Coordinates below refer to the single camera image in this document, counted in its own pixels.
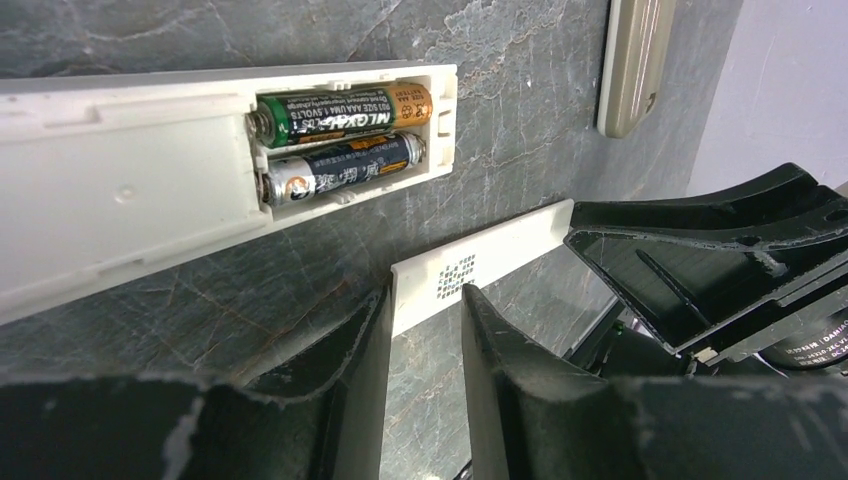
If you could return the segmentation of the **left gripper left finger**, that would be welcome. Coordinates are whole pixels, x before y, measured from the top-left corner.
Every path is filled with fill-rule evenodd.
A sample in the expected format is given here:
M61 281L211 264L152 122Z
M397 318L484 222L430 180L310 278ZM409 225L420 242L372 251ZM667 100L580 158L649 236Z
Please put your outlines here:
M210 375L5 374L5 479L375 479L389 288L244 386Z

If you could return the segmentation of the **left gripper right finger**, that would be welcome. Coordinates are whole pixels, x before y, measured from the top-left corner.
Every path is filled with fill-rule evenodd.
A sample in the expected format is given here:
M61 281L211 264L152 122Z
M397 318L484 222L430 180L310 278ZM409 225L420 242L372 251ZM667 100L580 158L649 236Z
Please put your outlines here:
M828 378L604 379L462 288L476 479L843 479L847 386Z

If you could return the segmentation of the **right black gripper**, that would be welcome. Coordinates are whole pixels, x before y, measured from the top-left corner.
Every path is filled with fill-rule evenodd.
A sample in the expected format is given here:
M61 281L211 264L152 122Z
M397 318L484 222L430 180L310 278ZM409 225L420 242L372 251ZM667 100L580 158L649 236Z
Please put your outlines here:
M757 356L787 375L845 375L847 303L816 302L847 282L839 270L845 237L782 250L707 249L593 231L764 226L845 234L847 198L785 163L694 197L579 201L564 243L673 353L710 347L695 355L709 367Z

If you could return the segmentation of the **white stick remote cover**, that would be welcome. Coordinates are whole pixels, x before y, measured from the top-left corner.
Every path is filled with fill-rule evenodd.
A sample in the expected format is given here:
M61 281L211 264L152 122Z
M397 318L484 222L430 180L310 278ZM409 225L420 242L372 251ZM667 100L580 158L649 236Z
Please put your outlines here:
M392 336L458 303L464 284L486 287L562 246L573 209L562 200L393 264Z

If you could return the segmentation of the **beige remote control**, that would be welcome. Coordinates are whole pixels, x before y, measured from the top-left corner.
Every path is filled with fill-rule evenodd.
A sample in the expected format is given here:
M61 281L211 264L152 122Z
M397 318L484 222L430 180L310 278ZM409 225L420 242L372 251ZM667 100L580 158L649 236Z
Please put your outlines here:
M623 139L656 107L675 0L612 0L601 75L597 130Z

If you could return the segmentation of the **white and black stick remote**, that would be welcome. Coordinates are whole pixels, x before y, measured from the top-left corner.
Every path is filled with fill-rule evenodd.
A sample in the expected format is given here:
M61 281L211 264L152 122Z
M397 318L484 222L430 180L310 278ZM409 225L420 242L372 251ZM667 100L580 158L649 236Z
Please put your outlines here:
M414 83L434 112L402 173L272 208L260 94ZM452 171L457 68L376 61L5 79L1 320L9 323Z

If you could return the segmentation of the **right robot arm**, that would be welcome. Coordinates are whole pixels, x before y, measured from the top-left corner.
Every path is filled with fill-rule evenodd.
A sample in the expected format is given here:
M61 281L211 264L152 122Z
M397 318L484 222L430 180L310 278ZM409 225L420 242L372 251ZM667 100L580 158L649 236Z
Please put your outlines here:
M615 297L566 354L593 374L847 376L847 197L793 163L578 202L564 242Z

